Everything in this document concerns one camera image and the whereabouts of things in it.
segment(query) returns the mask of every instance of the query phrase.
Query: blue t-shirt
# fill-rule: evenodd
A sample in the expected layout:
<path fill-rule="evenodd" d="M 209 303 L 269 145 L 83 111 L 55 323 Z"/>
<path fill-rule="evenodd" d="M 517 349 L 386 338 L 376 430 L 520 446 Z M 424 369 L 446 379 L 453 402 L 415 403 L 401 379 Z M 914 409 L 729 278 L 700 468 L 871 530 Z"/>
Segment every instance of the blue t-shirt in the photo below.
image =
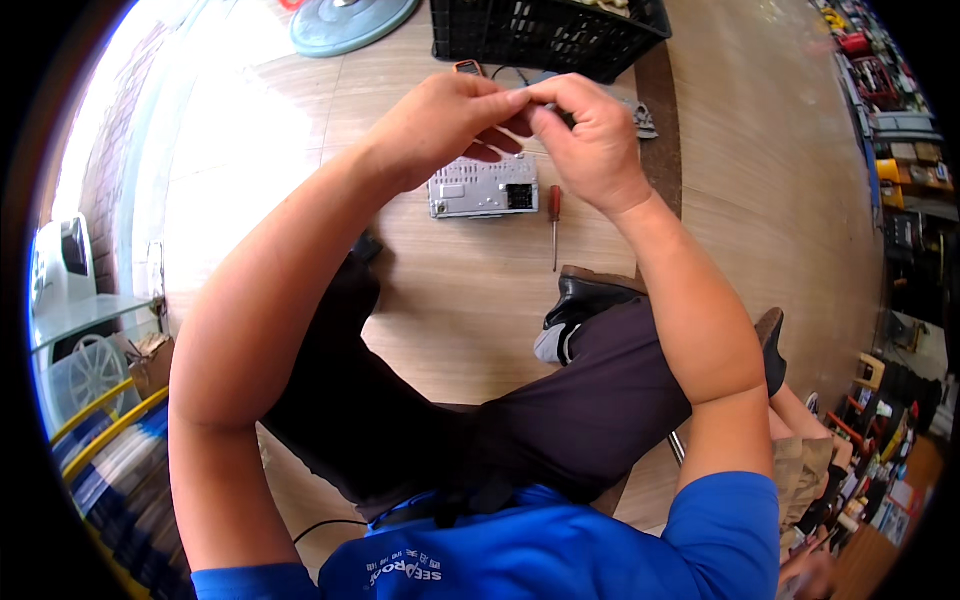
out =
<path fill-rule="evenodd" d="M 777 593 L 777 488 L 762 475 L 717 473 L 686 486 L 662 538 L 543 486 L 515 498 L 519 506 L 462 516 L 450 529 L 422 519 L 348 541 L 321 569 L 319 590 L 300 564 L 197 571 L 194 586 L 201 600 L 769 600 Z"/>

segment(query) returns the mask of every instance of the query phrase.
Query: shoe sole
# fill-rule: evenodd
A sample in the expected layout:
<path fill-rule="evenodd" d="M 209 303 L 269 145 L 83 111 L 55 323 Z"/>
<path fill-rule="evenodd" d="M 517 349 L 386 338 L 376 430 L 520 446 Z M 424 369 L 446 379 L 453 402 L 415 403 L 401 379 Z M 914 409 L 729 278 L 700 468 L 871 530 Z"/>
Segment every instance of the shoe sole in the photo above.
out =
<path fill-rule="evenodd" d="M 777 324 L 780 321 L 783 321 L 783 310 L 775 307 L 768 310 L 756 322 L 754 329 L 756 329 L 756 336 L 760 340 L 761 348 L 767 347 L 767 342 L 770 341 L 770 336 L 774 334 L 774 330 L 777 329 Z"/>
<path fill-rule="evenodd" d="M 564 265 L 560 270 L 560 276 L 576 277 L 584 281 L 593 281 L 594 283 L 606 283 L 624 287 L 628 290 L 634 290 L 639 294 L 647 295 L 647 288 L 641 281 L 623 275 L 610 275 L 606 273 L 595 273 L 590 269 L 583 267 L 574 267 L 573 265 Z"/>

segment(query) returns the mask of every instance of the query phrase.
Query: metal radio casing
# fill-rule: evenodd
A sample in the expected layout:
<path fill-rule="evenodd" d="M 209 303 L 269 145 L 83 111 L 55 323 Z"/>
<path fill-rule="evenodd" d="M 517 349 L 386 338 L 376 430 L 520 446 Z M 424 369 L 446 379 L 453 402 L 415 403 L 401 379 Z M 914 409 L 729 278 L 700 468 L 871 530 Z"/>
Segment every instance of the metal radio casing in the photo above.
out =
<path fill-rule="evenodd" d="M 434 219 L 495 218 L 540 210 L 537 159 L 504 156 L 500 162 L 457 158 L 427 182 Z"/>

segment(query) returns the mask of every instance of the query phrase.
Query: red screwdriver handle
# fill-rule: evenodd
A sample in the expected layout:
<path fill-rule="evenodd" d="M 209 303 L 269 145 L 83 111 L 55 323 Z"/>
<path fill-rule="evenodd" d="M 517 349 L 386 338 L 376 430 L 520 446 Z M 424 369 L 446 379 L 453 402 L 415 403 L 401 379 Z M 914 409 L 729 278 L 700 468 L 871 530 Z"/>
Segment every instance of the red screwdriver handle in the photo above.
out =
<path fill-rule="evenodd" d="M 550 221 L 560 221 L 560 197 L 562 193 L 559 185 L 550 186 Z"/>

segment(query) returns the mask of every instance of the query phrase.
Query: hand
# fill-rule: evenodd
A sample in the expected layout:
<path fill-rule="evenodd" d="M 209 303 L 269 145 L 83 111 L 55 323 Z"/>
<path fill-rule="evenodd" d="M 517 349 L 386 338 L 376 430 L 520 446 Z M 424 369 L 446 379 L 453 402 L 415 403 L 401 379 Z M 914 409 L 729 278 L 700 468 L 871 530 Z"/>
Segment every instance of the hand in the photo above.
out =
<path fill-rule="evenodd" d="M 410 191 L 458 156 L 498 162 L 501 156 L 491 146 L 507 154 L 521 152 L 523 146 L 496 126 L 531 136 L 526 121 L 512 119 L 529 102 L 526 89 L 506 90 L 476 75 L 433 75 L 404 96 L 362 143 L 399 191 Z"/>
<path fill-rule="evenodd" d="M 527 89 L 537 105 L 556 103 L 577 122 L 571 130 L 543 106 L 524 112 L 573 194 L 610 218 L 650 198 L 653 188 L 640 166 L 634 118 L 626 107 L 581 75 L 551 77 Z"/>

